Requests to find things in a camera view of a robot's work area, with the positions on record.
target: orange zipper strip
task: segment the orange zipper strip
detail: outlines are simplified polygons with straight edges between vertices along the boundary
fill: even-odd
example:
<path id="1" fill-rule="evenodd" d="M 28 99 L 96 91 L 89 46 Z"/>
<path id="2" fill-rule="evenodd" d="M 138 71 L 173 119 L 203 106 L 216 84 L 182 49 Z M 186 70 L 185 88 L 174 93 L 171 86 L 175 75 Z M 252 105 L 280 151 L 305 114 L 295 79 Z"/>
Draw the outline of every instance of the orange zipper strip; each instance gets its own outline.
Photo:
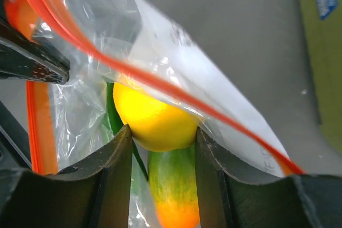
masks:
<path id="1" fill-rule="evenodd" d="M 38 14 L 26 0 L 5 0 L 4 3 L 9 24 L 21 32 L 25 38 L 32 40 L 32 32 L 38 22 Z"/>
<path id="2" fill-rule="evenodd" d="M 26 82 L 29 144 L 32 170 L 41 175 L 58 172 L 49 85 Z"/>

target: citrus fruit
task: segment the citrus fruit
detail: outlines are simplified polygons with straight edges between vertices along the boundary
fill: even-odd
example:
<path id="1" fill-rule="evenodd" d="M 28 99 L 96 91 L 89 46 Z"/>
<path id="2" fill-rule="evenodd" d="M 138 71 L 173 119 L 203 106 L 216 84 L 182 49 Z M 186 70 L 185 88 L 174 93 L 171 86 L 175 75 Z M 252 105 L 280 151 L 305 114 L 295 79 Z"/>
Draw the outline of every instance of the citrus fruit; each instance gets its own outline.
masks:
<path id="1" fill-rule="evenodd" d="M 165 152 L 195 142 L 197 123 L 191 114 L 117 82 L 113 98 L 122 122 L 147 150 Z"/>

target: gray table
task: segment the gray table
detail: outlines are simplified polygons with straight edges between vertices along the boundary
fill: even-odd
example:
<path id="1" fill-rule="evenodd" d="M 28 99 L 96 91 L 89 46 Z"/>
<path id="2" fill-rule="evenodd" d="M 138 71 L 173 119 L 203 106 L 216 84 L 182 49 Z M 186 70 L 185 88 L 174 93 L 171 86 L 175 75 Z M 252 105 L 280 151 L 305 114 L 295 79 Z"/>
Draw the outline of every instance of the gray table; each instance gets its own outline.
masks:
<path id="1" fill-rule="evenodd" d="M 306 172 L 342 175 L 319 130 L 298 0 L 149 0 L 180 23 L 264 115 Z M 26 128 L 24 83 L 0 81 L 0 100 Z"/>

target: plastic bag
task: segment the plastic bag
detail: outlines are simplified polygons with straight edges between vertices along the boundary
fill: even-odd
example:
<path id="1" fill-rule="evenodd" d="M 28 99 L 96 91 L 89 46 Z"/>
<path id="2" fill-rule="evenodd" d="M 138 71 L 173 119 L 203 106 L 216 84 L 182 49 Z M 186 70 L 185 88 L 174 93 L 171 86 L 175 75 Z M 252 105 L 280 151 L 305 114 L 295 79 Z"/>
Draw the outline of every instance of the plastic bag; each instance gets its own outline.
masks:
<path id="1" fill-rule="evenodd" d="M 145 0 L 63 0 L 63 5 L 69 10 L 72 19 L 86 38 L 93 42 L 101 53 L 108 54 L 110 60 L 119 60 L 130 64 L 130 67 L 138 67 L 214 106 L 221 115 L 234 119 L 253 132 L 252 135 L 255 134 L 269 142 L 277 149 L 272 155 L 278 160 L 288 160 L 282 144 L 258 111 L 192 42 L 182 28 Z M 70 33 L 79 35 L 77 28 L 65 16 L 65 10 L 59 9 L 56 5 L 50 10 L 66 22 Z M 92 63 L 100 74 L 108 80 L 131 85 L 131 79 L 108 67 L 110 60 L 100 59 L 106 64 L 98 60 Z M 137 73 L 131 73 L 129 76 L 139 78 Z M 276 176 L 283 176 L 284 172 L 288 171 L 275 159 L 268 160 L 271 169 L 265 166 L 265 158 L 269 156 L 265 156 L 263 147 L 250 138 L 255 139 L 250 132 L 242 129 L 243 134 L 241 129 L 236 130 L 236 126 L 232 128 L 226 125 L 227 122 L 224 124 L 224 119 L 218 120 L 208 116 L 203 112 L 204 106 L 202 109 L 193 108 L 181 99 L 175 99 L 172 92 L 168 91 L 169 95 L 166 95 L 166 90 L 160 92 L 160 87 L 155 90 L 147 86 L 147 83 L 138 83 L 137 80 L 134 80 L 134 84 L 139 85 L 142 91 L 198 115 L 200 120 L 204 120 L 204 124 L 200 125 L 219 144 L 242 160 Z M 286 161 L 286 164 L 292 171 L 299 171 L 291 162 Z"/>
<path id="2" fill-rule="evenodd" d="M 12 26 L 36 43 L 47 48 L 55 46 L 71 63 L 66 84 L 28 81 L 26 86 L 33 170 L 43 175 L 55 174 L 110 142 L 122 122 L 115 115 L 113 84 L 106 83 L 92 68 L 92 57 L 68 44 L 45 22 L 37 21 L 35 14 L 23 19 L 15 7 L 27 14 L 31 10 L 26 5 L 25 0 L 7 3 Z M 135 155 L 130 190 L 128 227 L 161 227 Z"/>

